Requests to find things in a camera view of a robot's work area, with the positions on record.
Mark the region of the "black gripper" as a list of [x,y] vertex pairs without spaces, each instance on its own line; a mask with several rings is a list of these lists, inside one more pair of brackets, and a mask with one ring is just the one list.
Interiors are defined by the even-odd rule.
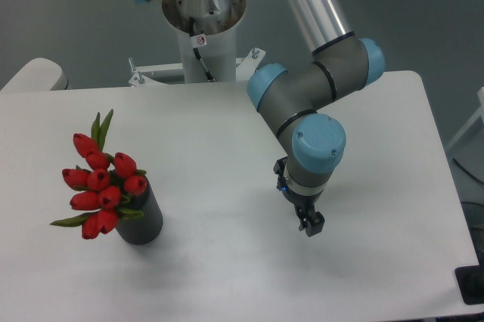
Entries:
[[276,188],[294,205],[299,231],[306,230],[306,235],[313,237],[322,232],[325,223],[324,216],[315,210],[315,203],[324,186],[306,187],[296,183],[289,175],[286,163],[286,157],[275,162],[273,172],[277,175]]

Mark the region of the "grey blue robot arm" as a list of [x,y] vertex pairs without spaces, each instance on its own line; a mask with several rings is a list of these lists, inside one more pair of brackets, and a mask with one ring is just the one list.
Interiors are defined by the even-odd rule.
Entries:
[[289,0],[312,63],[297,73],[278,63],[258,67],[253,63],[256,52],[238,63],[235,30],[246,0],[161,1],[163,15],[178,36],[187,83],[247,81],[253,106],[286,152],[274,166],[278,190],[293,204],[300,229],[308,236],[320,233],[324,216],[315,203],[346,146],[341,124],[321,109],[383,75],[380,47],[355,36],[337,0]]

